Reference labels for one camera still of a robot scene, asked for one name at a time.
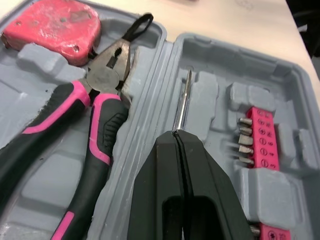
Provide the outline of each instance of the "metal tip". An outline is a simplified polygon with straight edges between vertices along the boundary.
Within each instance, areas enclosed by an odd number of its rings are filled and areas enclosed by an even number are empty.
[[[245,124],[245,125],[248,125],[249,127],[251,127],[252,119],[251,118],[247,118],[247,117],[240,117],[239,120],[238,120],[238,123]]]
[[[246,146],[242,146],[242,145],[239,146],[239,152],[244,153],[244,154],[251,154],[251,155],[254,154],[253,149],[246,147]]]
[[[251,135],[252,135],[252,132],[253,132],[251,128],[249,128],[249,127],[244,127],[244,126],[240,127],[240,128],[239,128],[239,131],[240,131],[240,133],[242,133],[242,134],[244,134],[244,135],[247,135],[247,136],[251,136]]]
[[[244,164],[251,165],[251,166],[255,165],[255,162],[254,162],[253,160],[251,160],[251,159],[249,159],[249,158],[246,158],[246,157],[240,156],[240,157],[239,157],[239,161],[242,162],[242,163],[244,163]]]
[[[254,144],[254,139],[250,136],[240,134],[238,143],[242,145],[252,146]]]

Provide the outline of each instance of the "screwdriver bit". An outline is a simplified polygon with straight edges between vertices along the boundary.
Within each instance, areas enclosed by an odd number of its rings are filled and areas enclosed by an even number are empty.
[[[240,130],[241,134],[244,134],[244,135],[247,135],[247,136],[251,136],[252,135],[252,129],[249,128],[249,127],[242,126],[242,127],[239,128],[239,130]]]
[[[240,134],[238,143],[241,145],[252,146],[254,144],[254,139],[250,136]]]
[[[253,233],[254,237],[257,238],[257,237],[260,236],[261,231],[260,231],[260,229],[258,227],[250,225],[250,229],[251,229],[251,232]]]
[[[239,161],[244,163],[244,164],[248,164],[248,165],[255,165],[255,162],[249,158],[246,158],[246,157],[243,157],[243,156],[240,156],[239,157]]]
[[[252,119],[247,117],[240,117],[238,123],[248,125],[249,127],[252,126]]]
[[[246,146],[242,146],[242,145],[239,146],[239,152],[244,153],[244,154],[251,154],[251,155],[254,154],[253,149],[246,147]]]

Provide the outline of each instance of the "screwdriver shaft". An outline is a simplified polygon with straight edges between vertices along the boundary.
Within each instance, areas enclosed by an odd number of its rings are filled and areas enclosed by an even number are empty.
[[[239,161],[244,163],[244,164],[249,164],[249,165],[255,165],[255,162],[249,158],[246,158],[246,157],[243,157],[243,156],[240,156],[239,157]]]
[[[241,145],[252,146],[254,144],[254,139],[251,136],[240,134],[238,143]]]
[[[189,102],[189,95],[190,95],[190,88],[191,88],[191,70],[188,71],[185,80],[185,86],[182,94],[181,101],[178,106],[177,113],[175,115],[175,120],[173,124],[173,130],[180,130],[185,127],[187,109],[188,109],[188,102]]]
[[[244,154],[251,154],[251,155],[254,154],[253,149],[246,146],[242,146],[242,145],[239,146],[239,152]]]
[[[252,126],[252,119],[251,119],[251,118],[240,117],[238,122],[239,122],[240,124],[248,125],[249,127]]]
[[[252,132],[253,132],[251,128],[244,127],[244,126],[240,127],[239,130],[240,130],[241,134],[244,134],[244,135],[247,135],[247,136],[251,136]]]

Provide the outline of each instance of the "pliers jaw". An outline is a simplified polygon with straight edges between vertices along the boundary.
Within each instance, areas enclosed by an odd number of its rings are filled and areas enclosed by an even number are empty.
[[[100,93],[119,95],[130,71],[130,42],[119,39],[88,66],[87,84]]]

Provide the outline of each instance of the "pink and black handle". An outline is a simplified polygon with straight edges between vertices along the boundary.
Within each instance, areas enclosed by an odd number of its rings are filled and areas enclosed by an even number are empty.
[[[52,240],[82,239],[86,234],[99,194],[108,180],[117,132],[128,114],[118,95],[103,93],[95,98],[83,171]]]
[[[38,116],[0,150],[0,213],[35,158],[89,105],[79,81],[57,86]]]

